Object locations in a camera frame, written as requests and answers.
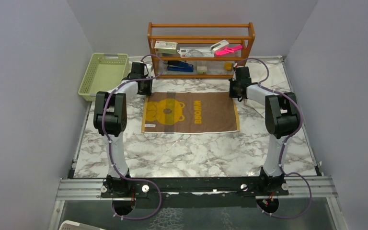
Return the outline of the yellow brown bear towel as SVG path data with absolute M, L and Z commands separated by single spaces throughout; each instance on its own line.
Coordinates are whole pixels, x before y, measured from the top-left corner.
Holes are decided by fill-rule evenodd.
M 143 133 L 210 134 L 240 130 L 228 92 L 154 92 L 145 99 Z

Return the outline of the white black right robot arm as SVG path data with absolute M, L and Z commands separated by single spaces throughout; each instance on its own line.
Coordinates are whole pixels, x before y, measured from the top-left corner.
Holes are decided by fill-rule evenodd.
M 234 77 L 229 79 L 231 98 L 239 102 L 252 100 L 265 108 L 265 127 L 269 133 L 269 148 L 265 163 L 257 182 L 258 191 L 269 195 L 285 182 L 283 170 L 287 141 L 301 129 L 301 111 L 295 93 L 275 92 L 252 82 L 248 67 L 234 69 Z

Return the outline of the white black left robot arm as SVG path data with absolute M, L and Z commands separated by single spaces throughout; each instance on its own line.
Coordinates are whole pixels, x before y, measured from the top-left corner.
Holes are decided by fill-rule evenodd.
M 110 92 L 99 91 L 95 97 L 93 125 L 103 136 L 109 162 L 104 187 L 121 197 L 131 192 L 126 163 L 123 132 L 127 126 L 127 100 L 151 92 L 152 78 L 146 64 L 133 62 L 131 72 Z

